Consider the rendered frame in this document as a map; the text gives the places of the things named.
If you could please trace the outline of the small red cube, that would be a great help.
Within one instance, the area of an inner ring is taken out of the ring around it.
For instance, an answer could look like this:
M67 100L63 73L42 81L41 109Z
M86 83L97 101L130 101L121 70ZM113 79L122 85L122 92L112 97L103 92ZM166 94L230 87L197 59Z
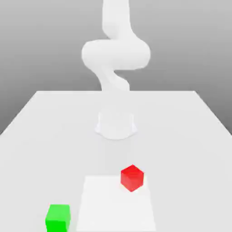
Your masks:
M144 172L134 164L121 171L121 184L130 192L134 192L143 186Z

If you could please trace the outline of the small green cube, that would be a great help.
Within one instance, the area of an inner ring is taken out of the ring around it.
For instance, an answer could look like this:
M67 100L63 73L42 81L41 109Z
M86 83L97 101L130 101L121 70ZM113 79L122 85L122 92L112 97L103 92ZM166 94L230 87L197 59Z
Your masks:
M50 204L45 218L47 232L68 232L71 221L68 204Z

